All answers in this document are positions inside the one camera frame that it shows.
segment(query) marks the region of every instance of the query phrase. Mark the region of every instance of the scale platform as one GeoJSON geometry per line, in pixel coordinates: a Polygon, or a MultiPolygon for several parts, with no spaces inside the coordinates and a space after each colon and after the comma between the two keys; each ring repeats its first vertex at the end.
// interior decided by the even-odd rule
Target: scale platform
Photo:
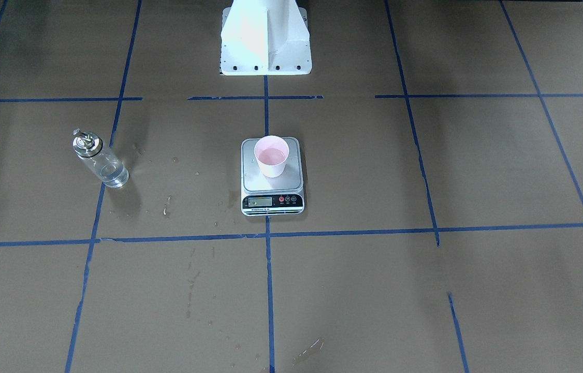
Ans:
{"type": "Polygon", "coordinates": [[[241,211],[249,217],[300,214],[305,210],[301,146],[293,137],[283,139],[289,145],[289,158],[278,177],[261,174],[254,158],[254,145],[259,139],[241,144],[241,211]]]}

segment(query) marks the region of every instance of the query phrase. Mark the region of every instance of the paper cup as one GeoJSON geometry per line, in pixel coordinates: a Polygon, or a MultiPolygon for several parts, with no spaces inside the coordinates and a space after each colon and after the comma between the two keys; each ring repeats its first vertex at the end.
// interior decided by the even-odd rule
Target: paper cup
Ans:
{"type": "Polygon", "coordinates": [[[262,137],[254,145],[254,157],[264,176],[278,177],[285,170],[289,145],[282,137],[262,137]]]}

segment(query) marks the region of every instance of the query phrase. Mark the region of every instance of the clear liquid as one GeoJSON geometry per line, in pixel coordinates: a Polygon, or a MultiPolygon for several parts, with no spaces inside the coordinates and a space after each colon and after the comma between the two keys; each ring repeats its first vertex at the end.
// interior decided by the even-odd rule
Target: clear liquid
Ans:
{"type": "Polygon", "coordinates": [[[128,170],[121,162],[109,163],[103,166],[99,172],[100,179],[106,187],[119,188],[128,181],[128,170]]]}
{"type": "Polygon", "coordinates": [[[282,151],[275,148],[264,149],[259,155],[259,160],[266,165],[279,165],[285,160],[285,155],[282,151]]]}

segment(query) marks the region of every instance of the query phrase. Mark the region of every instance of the floor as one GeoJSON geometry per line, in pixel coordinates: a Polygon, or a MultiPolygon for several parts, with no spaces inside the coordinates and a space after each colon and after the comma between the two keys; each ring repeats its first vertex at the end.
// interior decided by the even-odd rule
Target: floor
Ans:
{"type": "Polygon", "coordinates": [[[269,78],[229,3],[0,2],[0,372],[583,372],[583,3],[306,2],[269,78]],[[240,212],[265,134],[301,215],[240,212]]]}

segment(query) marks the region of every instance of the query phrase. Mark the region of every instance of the kitchen scale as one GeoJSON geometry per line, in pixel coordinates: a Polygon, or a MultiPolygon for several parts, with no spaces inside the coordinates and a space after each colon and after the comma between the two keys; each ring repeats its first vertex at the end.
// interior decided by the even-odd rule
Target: kitchen scale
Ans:
{"type": "Polygon", "coordinates": [[[259,139],[246,139],[241,144],[241,212],[249,217],[300,214],[305,210],[301,146],[293,137],[283,139],[289,145],[289,158],[278,177],[261,174],[254,158],[254,145],[259,139]]]}

